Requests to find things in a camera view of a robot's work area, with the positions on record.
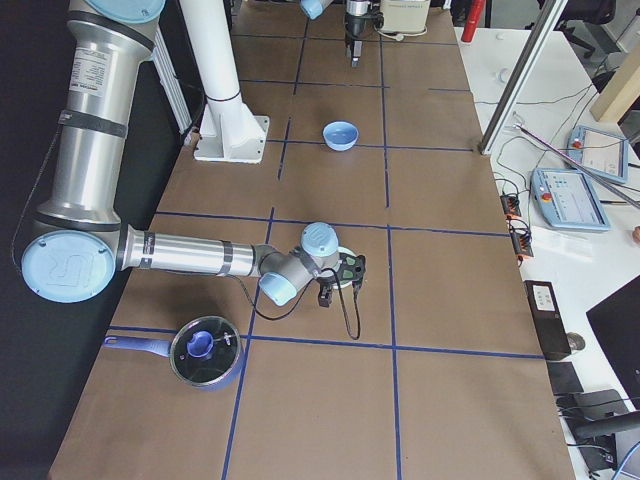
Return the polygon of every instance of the red object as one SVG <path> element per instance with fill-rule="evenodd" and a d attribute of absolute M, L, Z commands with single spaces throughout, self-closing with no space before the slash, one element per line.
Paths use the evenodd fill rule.
<path fill-rule="evenodd" d="M 463 42 L 471 43 L 471 40 L 473 40 L 473 35 L 476 33 L 476 28 L 478 28 L 480 15 L 482 15 L 482 10 L 484 10 L 484 4 L 486 2 L 487 0 L 473 0 L 471 11 L 467 17 L 467 23 L 464 26 L 464 32 L 462 32 Z"/>

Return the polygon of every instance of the brown paper surface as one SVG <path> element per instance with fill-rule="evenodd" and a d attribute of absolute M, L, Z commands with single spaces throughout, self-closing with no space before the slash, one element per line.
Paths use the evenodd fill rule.
<path fill-rule="evenodd" d="M 234 54 L 245 102 L 272 119 L 264 159 L 184 148 L 151 229 L 287 252 L 306 222 L 334 224 L 367 257 L 361 339 L 315 284 L 269 322 L 230 279 L 133 272 L 110 334 L 171 339 L 221 315 L 246 369 L 202 392 L 166 358 L 103 349 L 51 479 L 573 478 L 450 16 L 431 9 L 403 43 L 372 36 L 353 71 L 342 14 L 243 2 Z M 322 143 L 333 120 L 358 126 L 352 150 Z"/>

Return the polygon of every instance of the saucepan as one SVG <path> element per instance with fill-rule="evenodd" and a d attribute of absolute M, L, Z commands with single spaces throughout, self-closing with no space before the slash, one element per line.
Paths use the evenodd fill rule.
<path fill-rule="evenodd" d="M 171 369 L 180 380 L 206 391 L 229 385 L 244 364 L 238 330 L 229 321 L 216 316 L 192 320 L 173 340 L 109 335 L 102 345 L 169 357 Z"/>

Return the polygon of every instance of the label sticker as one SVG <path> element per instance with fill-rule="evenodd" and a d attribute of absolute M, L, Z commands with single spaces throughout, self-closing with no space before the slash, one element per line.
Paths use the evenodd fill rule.
<path fill-rule="evenodd" d="M 553 298 L 551 298 L 551 289 L 549 287 L 534 285 L 533 296 L 536 300 L 536 307 L 538 307 L 538 310 L 546 312 L 556 311 L 556 308 L 553 305 Z"/>
<path fill-rule="evenodd" d="M 106 89 L 105 82 L 109 73 L 110 60 L 110 53 L 77 48 L 69 90 L 102 97 Z"/>

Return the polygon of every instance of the white desk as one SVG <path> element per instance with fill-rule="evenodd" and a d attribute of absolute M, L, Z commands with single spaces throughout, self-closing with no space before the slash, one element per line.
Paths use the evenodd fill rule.
<path fill-rule="evenodd" d="M 461 29 L 456 29 L 458 40 Z M 475 102 L 497 102 L 505 87 L 505 73 L 515 65 L 529 32 L 520 30 L 478 29 L 471 44 L 460 43 L 460 50 Z M 503 80 L 499 72 L 503 71 Z M 519 102 L 553 101 L 572 95 L 591 84 L 589 77 L 576 58 L 562 33 L 553 32 L 525 86 Z M 524 119 L 531 131 L 551 140 L 557 148 L 566 148 L 566 141 L 582 107 L 597 98 L 593 86 L 583 97 L 568 98 L 553 104 L 518 105 L 516 112 Z M 562 128 L 574 105 L 580 100 L 570 120 Z M 476 103 L 476 111 L 484 131 L 495 109 L 495 105 Z M 621 133 L 616 124 L 600 124 L 584 110 L 578 122 L 600 130 Z M 504 131 L 492 152 L 493 170 L 514 181 L 523 190 L 523 180 L 502 168 L 496 159 L 505 142 L 517 136 L 515 131 Z M 541 151 L 526 140 L 514 140 L 506 145 L 501 163 L 521 172 L 527 178 L 535 168 Z M 630 152 L 631 162 L 638 163 Z M 564 164 L 552 153 L 547 153 L 539 166 L 563 168 Z M 627 185 L 640 187 L 640 171 L 630 169 Z M 611 193 L 597 186 L 601 200 L 614 200 Z M 513 191 L 509 185 L 507 191 Z M 634 198 L 637 193 L 628 192 Z M 553 283 L 565 330 L 582 335 L 587 347 L 567 360 L 573 362 L 585 392 L 614 388 L 626 397 L 620 382 L 602 352 L 589 325 L 586 312 L 611 293 L 640 274 L 640 247 L 631 239 L 631 231 L 640 225 L 640 211 L 631 206 L 605 205 L 612 225 L 606 233 L 557 232 L 548 226 L 536 206 L 529 205 L 528 193 L 520 195 L 523 218 L 529 220 L 533 229 L 533 252 L 535 257 L 526 260 L 521 267 L 523 280 L 541 280 Z M 577 449 L 571 448 L 571 459 L 577 479 L 586 479 L 586 467 Z M 608 477 L 602 472 L 603 479 Z"/>

